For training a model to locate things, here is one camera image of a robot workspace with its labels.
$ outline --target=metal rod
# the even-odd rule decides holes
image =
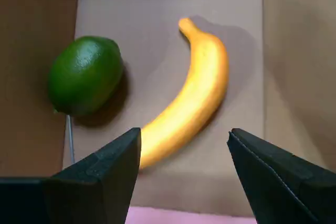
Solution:
[[[67,115],[67,122],[68,122],[68,131],[69,131],[69,147],[70,147],[70,157],[71,163],[75,163],[75,150],[73,148],[73,135],[72,135],[72,123],[71,123],[71,116]]]

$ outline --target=banana stem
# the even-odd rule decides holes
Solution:
[[[191,37],[195,36],[195,34],[200,31],[189,18],[181,18],[178,24],[180,31],[188,38],[188,40],[191,40]]]

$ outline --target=cardboard surface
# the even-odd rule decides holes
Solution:
[[[1,0],[0,176],[61,170],[65,117],[53,114],[46,82],[75,18],[76,0]]]
[[[127,74],[100,116],[74,121],[76,160],[143,126],[174,99],[190,63],[177,26],[185,16],[226,45],[228,93],[191,144],[139,175],[132,205],[251,215],[226,141],[233,127],[264,136],[262,0],[78,0],[76,37],[114,39]]]
[[[336,171],[334,0],[264,0],[265,138]]]

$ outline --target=pink surface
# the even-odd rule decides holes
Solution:
[[[126,224],[256,224],[253,218],[192,214],[148,207],[130,207]]]

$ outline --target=yellow banana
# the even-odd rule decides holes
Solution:
[[[141,129],[140,169],[169,156],[209,120],[221,103],[228,83],[228,59],[220,39],[199,30],[189,18],[180,31],[191,44],[191,64],[175,100]]]

